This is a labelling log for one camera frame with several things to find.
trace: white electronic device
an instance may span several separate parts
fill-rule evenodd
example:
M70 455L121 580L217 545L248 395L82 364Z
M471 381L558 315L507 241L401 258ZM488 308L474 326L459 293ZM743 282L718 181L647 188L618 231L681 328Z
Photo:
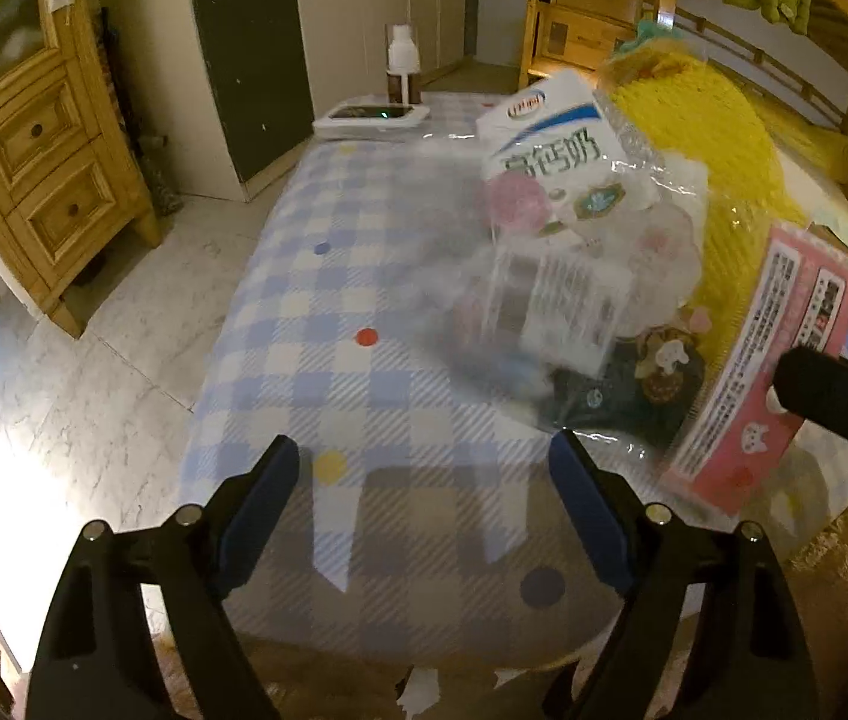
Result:
M339 105L314 122L314 134L325 140L390 140L419 127L431 114L427 105Z

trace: brand logo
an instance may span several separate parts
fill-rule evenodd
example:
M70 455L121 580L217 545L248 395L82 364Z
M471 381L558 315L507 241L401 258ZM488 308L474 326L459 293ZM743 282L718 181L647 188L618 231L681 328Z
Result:
M512 119L526 119L533 116L544 107L544 93L534 92L530 97L517 100L517 103L507 108L507 116Z

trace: cabinet leg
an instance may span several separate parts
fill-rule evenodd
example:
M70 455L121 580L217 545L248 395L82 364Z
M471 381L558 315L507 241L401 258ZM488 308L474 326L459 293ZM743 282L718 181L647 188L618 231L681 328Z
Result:
M71 310L64 305L63 300L58 300L58 304L48 310L48 319L51 319L51 322L71 338L80 338L80 335L85 331L85 324L71 313Z
M161 225L157 221L157 215L154 214L154 208L149 208L138 218L135 218L133 225L134 232L149 247L157 248L164 240L164 236L161 234Z

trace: blue stripe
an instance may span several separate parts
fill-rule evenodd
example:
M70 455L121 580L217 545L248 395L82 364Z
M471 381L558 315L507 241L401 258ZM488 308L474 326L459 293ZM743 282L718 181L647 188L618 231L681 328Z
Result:
M510 148L514 145L514 143L520 143L523 138L527 138L528 135L533 135L536 132L541 132L543 129L557 127L558 124L580 122L584 119L600 119L600 111L594 103L579 105L577 108L571 108L570 110L554 114L552 117L548 117L547 119L541 119L541 121L537 124L533 124L531 127L521 130L521 132L519 132L514 139L507 144L507 146L502 146L502 148L498 149L497 153L500 154L501 151Z

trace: baseboard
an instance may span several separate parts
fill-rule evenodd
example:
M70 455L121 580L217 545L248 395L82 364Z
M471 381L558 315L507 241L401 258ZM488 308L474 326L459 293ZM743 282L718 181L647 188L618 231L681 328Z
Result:
M245 191L245 201L252 201L258 194L267 189L278 178L282 177L288 170L293 170L293 167L304 154L304 149L311 143L311 139L298 143L291 151L285 151L277 159L271 162L264 170L255 173L248 181L243 183Z
M427 86L427 84L432 81L436 81L437 79L443 79L445 76L449 76L454 71L461 69L464 66L464 62L466 61L466 57L461 57L456 62L451 62L449 65L444 65L443 67L439 67L436 70L429 70L427 73L421 74L421 86Z

